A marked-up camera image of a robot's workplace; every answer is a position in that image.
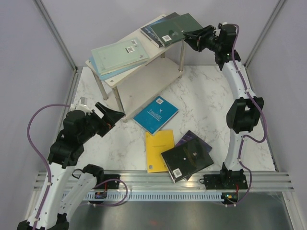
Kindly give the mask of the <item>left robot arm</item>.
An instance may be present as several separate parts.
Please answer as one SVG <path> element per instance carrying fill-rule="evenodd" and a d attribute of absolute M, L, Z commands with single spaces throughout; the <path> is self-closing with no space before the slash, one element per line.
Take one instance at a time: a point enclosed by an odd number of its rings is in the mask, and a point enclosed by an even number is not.
<path fill-rule="evenodd" d="M 67 181 L 84 152 L 84 144 L 95 135 L 106 135 L 125 116 L 123 112 L 109 109 L 100 102 L 95 106 L 102 117 L 82 103 L 66 105 L 69 111 L 63 120 L 63 129 L 51 145 L 47 158 L 36 146 L 32 146 L 42 159 L 47 174 L 33 213 L 18 224 L 19 230 L 67 230 L 85 196 L 106 183 L 104 169 L 88 164 L 81 170 L 77 183 L 64 195 Z"/>

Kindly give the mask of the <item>pale green book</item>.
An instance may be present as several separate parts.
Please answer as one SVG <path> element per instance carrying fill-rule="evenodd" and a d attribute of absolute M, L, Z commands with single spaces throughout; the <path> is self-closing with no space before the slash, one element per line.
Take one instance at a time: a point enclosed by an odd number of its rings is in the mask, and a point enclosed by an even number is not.
<path fill-rule="evenodd" d="M 149 56 L 138 38 L 128 39 L 91 50 L 98 73 L 109 74 L 122 68 L 143 63 Z"/>

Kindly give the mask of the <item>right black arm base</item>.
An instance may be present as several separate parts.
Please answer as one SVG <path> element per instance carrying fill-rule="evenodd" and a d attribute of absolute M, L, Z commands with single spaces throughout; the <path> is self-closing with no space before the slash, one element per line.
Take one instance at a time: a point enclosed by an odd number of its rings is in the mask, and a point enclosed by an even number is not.
<path fill-rule="evenodd" d="M 205 174 L 199 182 L 205 186 L 207 190 L 236 190 L 248 189 L 245 175 L 242 177 L 225 177 L 222 178 L 217 174 Z"/>

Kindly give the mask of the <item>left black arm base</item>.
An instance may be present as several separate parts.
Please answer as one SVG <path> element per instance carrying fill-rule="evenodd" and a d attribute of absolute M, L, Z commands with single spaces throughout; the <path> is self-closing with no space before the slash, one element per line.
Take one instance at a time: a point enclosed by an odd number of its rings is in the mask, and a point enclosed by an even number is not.
<path fill-rule="evenodd" d="M 110 179 L 120 179 L 120 174 L 105 174 L 103 181 L 110 180 Z M 118 189 L 119 182 L 118 181 L 108 181 L 95 189 L 101 190 L 109 190 L 109 189 Z"/>

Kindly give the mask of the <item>dark blue Wuthering Heights book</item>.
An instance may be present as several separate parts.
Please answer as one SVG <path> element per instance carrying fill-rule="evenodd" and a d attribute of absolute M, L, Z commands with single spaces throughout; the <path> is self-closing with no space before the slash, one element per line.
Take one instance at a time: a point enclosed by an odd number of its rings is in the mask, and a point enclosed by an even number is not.
<path fill-rule="evenodd" d="M 172 19 L 172 18 L 175 18 L 175 17 L 178 17 L 179 14 L 174 12 L 172 14 L 169 14 L 167 16 L 163 15 L 161 19 L 153 22 L 153 23 L 150 23 L 144 27 L 141 28 L 141 33 L 143 35 L 145 35 L 150 41 L 151 43 L 153 43 L 157 48 L 161 48 L 163 46 L 163 44 L 159 41 L 159 39 L 156 37 L 156 35 L 154 34 L 154 32 L 152 31 L 151 29 L 151 26 L 152 25 L 155 25 L 157 23 L 161 23 L 161 22 L 164 22 L 164 21 L 167 21 L 169 19 Z"/>

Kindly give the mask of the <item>dark green book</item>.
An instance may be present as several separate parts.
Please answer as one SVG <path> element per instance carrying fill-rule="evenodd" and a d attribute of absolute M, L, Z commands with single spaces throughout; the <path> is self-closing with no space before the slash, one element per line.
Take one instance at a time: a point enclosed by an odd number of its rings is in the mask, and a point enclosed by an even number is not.
<path fill-rule="evenodd" d="M 185 32 L 199 30 L 203 27 L 189 13 L 186 13 L 151 25 L 150 28 L 162 46 L 167 47 L 184 40 Z"/>

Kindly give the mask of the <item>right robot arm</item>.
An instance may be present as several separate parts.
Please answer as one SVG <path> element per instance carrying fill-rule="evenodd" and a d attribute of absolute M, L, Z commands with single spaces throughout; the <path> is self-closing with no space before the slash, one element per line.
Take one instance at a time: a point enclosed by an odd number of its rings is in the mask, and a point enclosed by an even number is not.
<path fill-rule="evenodd" d="M 237 24 L 221 23 L 202 29 L 185 32 L 185 42 L 195 51 L 208 49 L 214 53 L 215 63 L 226 77 L 234 102 L 226 114 L 226 123 L 230 129 L 230 143 L 219 176 L 219 183 L 229 189 L 236 184 L 236 176 L 241 175 L 245 167 L 242 163 L 244 142 L 247 138 L 258 142 L 250 133 L 260 119 L 264 119 L 264 99 L 257 97 L 251 89 L 246 72 L 241 63 L 235 45 L 239 35 Z"/>

